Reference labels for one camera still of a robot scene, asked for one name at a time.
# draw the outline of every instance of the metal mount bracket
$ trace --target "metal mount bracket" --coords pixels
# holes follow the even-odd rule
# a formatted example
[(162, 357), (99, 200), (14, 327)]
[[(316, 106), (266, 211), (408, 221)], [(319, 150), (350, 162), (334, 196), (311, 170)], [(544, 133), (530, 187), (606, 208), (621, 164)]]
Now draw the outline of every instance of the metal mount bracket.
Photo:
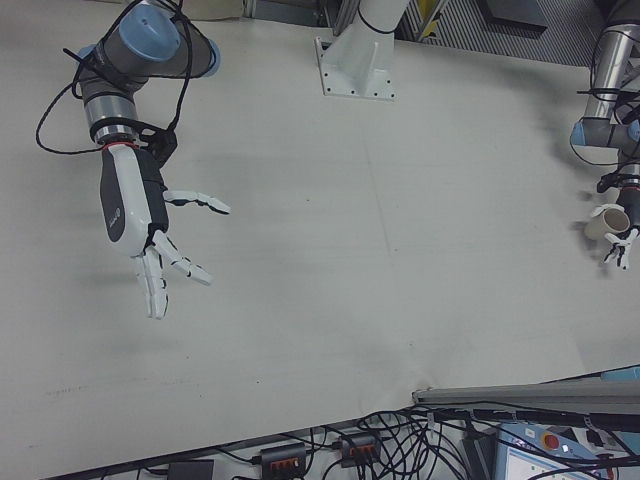
[(315, 38), (316, 56), (320, 66), (322, 90), (325, 95), (386, 101), (395, 99), (396, 92), (391, 83), (391, 72), (389, 70), (375, 69), (368, 72), (364, 82), (361, 78), (350, 77), (340, 69), (339, 65), (323, 62), (327, 45), (328, 43), (323, 42), (320, 37)]
[(361, 0), (356, 18), (332, 43), (315, 39), (325, 95), (394, 101), (394, 30), (409, 0)]

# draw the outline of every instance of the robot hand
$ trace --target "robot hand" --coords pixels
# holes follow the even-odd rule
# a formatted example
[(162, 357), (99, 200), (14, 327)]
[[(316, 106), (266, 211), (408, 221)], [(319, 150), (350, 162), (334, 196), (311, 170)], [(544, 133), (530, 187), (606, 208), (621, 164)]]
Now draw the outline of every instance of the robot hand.
[(147, 315), (161, 319), (167, 310), (167, 283), (163, 259), (188, 278), (210, 285), (212, 277), (184, 257), (166, 232), (169, 221), (165, 202), (207, 206), (223, 215), (230, 208), (216, 198), (191, 191), (166, 190), (156, 160), (130, 143), (114, 143), (102, 151), (100, 199), (107, 234), (114, 248), (131, 257), (142, 286)]
[(612, 247), (607, 256), (604, 259), (604, 263), (609, 263), (614, 258), (617, 259), (617, 265), (623, 270), (629, 268), (629, 252), (633, 241), (638, 238), (640, 230), (633, 227), (620, 235), (614, 235), (613, 233), (605, 234), (604, 238), (611, 242)]

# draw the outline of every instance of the red button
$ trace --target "red button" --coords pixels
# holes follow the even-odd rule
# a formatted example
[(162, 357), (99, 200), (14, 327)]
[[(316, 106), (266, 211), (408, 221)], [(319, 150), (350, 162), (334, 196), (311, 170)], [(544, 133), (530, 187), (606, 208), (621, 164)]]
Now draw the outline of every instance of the red button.
[(545, 433), (542, 437), (542, 442), (544, 446), (549, 450), (555, 450), (560, 446), (560, 440), (555, 435), (551, 435), (550, 433)]

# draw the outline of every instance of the white table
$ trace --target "white table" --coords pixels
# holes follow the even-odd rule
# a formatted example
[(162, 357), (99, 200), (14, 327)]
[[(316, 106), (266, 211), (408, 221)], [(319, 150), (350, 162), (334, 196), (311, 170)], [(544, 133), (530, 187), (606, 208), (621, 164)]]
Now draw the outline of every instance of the white table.
[[(73, 75), (61, 48), (118, 11), (0, 4), (1, 479), (640, 362), (640, 253), (603, 269), (572, 227), (601, 174), (567, 146), (585, 69), (400, 43), (395, 103), (329, 98), (318, 31), (260, 21), (202, 25), (223, 66), (193, 82), (163, 169), (233, 208), (170, 209), (216, 284), (169, 271), (168, 318), (146, 319), (107, 243), (99, 156), (33, 140)], [(141, 119), (166, 124), (179, 87), (151, 81)], [(44, 137), (90, 147), (81, 104)]]

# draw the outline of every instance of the red ring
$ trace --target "red ring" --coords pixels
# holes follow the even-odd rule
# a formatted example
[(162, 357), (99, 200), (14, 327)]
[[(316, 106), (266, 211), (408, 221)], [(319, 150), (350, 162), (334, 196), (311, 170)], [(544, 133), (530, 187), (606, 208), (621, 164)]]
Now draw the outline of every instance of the red ring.
[(104, 147), (102, 147), (102, 150), (112, 147), (114, 145), (127, 145), (128, 147), (131, 147), (131, 148), (138, 148), (138, 146), (132, 142), (113, 142), (113, 143), (107, 143)]

